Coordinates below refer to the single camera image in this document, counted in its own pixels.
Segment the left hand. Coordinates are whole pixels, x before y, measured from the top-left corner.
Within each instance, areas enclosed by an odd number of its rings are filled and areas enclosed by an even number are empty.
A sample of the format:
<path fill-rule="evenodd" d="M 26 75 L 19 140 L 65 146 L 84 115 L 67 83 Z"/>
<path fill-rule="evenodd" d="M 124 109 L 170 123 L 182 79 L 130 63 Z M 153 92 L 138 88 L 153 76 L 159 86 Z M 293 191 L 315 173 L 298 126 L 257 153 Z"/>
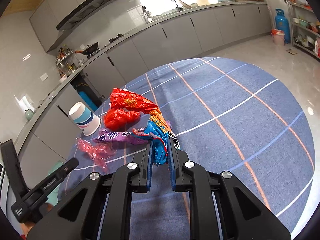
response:
<path fill-rule="evenodd" d="M 47 208 L 47 212 L 49 212 L 54 206 L 50 203 L 46 203 L 46 208 Z M 20 224 L 21 229 L 23 234 L 21 235 L 21 237 L 23 239 L 27 239 L 27 235 L 29 233 L 29 231 L 34 227 L 35 223 L 33 222 L 26 222 L 26 223 L 22 223 Z"/>

